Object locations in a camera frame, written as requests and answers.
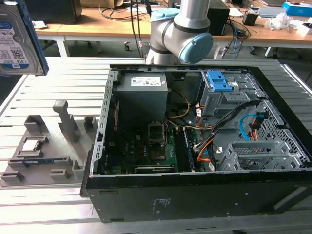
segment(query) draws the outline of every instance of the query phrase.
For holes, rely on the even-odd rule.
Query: connector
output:
[[[250,129],[254,130],[254,129],[260,129],[261,128],[261,124],[263,123],[263,121],[265,119],[269,118],[269,113],[266,112],[256,112],[255,113],[257,118],[255,118],[255,122],[253,124],[249,124]]]

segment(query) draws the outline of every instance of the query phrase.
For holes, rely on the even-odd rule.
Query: black box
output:
[[[32,21],[75,24],[82,13],[80,0],[24,0]]]
[[[243,18],[243,24],[247,26],[254,26],[255,21],[258,18],[257,13],[252,13],[252,12],[245,12],[244,18]]]
[[[174,7],[180,8],[181,0],[174,0]],[[213,36],[223,35],[230,9],[221,0],[210,0],[208,19],[210,20],[209,33]]]

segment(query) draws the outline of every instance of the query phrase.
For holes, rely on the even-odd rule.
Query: sticker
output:
[[[131,86],[161,86],[160,77],[132,77]]]
[[[208,167],[212,172],[215,171],[215,166],[211,162],[209,162]]]
[[[171,203],[171,198],[167,199],[153,199],[152,200],[152,213],[160,214],[165,212],[166,208],[169,207]]]
[[[217,153],[217,154],[222,154],[222,153],[223,153],[222,147],[218,147],[218,148],[216,149],[216,153]]]
[[[229,86],[238,86],[238,84],[236,82],[228,82]]]
[[[8,22],[0,22],[0,63],[7,68],[27,68],[29,62],[21,45],[15,36],[12,25]]]
[[[200,109],[196,109],[196,113],[198,117],[201,117],[201,110]]]

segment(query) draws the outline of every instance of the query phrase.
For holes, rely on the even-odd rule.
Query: wooden desk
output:
[[[264,6],[258,1],[248,0],[245,3],[246,7]],[[125,17],[130,13],[124,10],[123,12],[114,13],[112,17]],[[150,41],[151,24],[149,15],[140,16],[140,30],[143,42]],[[294,19],[306,21],[307,17],[293,17]],[[233,17],[236,22],[242,23],[242,17]],[[286,47],[286,48],[312,48],[312,35],[301,36],[295,30],[286,29],[271,31],[264,27],[267,18],[258,17],[255,26],[247,26],[251,36],[244,40],[245,46],[263,46],[263,47]],[[67,56],[68,49],[65,44],[66,40],[89,40],[89,41],[134,41],[132,27],[130,22],[119,22],[103,17],[98,8],[84,8],[82,15],[76,25],[49,25],[51,28],[40,32],[40,37],[49,33],[54,33],[57,29],[57,39],[60,53],[62,56]],[[136,33],[137,22],[134,22]],[[214,36],[214,42],[218,44],[218,48],[225,47],[233,38],[231,28],[227,26],[224,36]]]
[[[36,29],[37,35],[57,35],[58,30],[62,25],[57,23],[49,23],[47,26],[47,28]]]

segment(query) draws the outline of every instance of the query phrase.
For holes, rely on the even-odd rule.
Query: white table leg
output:
[[[267,50],[266,50],[266,52],[265,52],[265,54],[264,54],[264,56],[265,56],[265,57],[271,57],[272,54],[273,54],[273,50],[274,50],[274,49],[275,49],[274,47],[268,47]]]
[[[70,57],[68,47],[66,45],[65,37],[63,36],[54,36],[53,40],[57,42],[58,50],[61,57]]]
[[[98,53],[102,52],[101,42],[100,41],[96,41],[96,44],[97,44],[97,52]]]
[[[225,46],[227,45],[227,43],[224,42],[218,42],[217,44],[217,48],[215,49],[215,53],[214,53],[214,59],[221,59],[222,55],[224,53],[225,50]]]

